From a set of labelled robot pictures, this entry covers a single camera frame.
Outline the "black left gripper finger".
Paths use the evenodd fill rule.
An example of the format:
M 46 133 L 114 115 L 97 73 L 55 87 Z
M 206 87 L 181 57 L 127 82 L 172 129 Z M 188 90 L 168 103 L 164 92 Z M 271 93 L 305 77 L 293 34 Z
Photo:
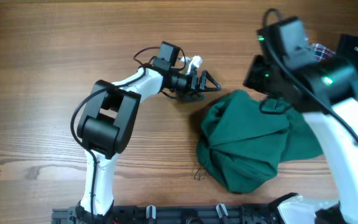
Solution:
M 177 93 L 177 99 L 182 102 L 197 102 L 204 100 L 204 94 L 197 92 Z
M 213 87 L 208 87 L 207 82 L 212 83 Z M 209 74 L 207 70 L 203 70 L 200 78 L 200 91 L 201 92 L 212 92 L 220 91 L 221 85 Z

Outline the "green cloth bag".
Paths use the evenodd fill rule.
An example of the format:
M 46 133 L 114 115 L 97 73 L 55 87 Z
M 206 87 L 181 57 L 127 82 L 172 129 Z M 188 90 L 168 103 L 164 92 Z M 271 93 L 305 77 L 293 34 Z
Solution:
M 198 162 L 226 190 L 253 192 L 282 162 L 322 155 L 319 142 L 289 103 L 253 100 L 236 90 L 214 102 L 200 124 Z

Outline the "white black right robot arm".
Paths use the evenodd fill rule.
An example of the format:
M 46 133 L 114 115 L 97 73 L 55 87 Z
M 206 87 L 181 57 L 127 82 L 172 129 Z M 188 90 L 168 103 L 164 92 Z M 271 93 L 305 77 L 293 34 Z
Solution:
M 301 113 L 318 139 L 338 191 L 336 200 L 288 194 L 277 202 L 282 223 L 358 223 L 358 74 L 350 61 L 319 61 L 297 17 L 262 19 L 262 54 L 244 85 L 283 99 Z

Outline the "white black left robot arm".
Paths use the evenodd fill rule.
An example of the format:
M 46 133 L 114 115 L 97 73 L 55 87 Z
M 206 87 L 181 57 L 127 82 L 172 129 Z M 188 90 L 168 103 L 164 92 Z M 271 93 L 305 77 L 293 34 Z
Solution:
M 163 93 L 194 102 L 203 100 L 204 93 L 221 90 L 208 71 L 198 71 L 203 63 L 199 55 L 187 57 L 182 48 L 168 42 L 157 50 L 148 62 L 139 62 L 132 76 L 119 82 L 96 81 L 73 112 L 70 131 L 87 161 L 85 193 L 76 206 L 80 220 L 102 223 L 112 216 L 116 163 L 131 139 L 143 101 Z

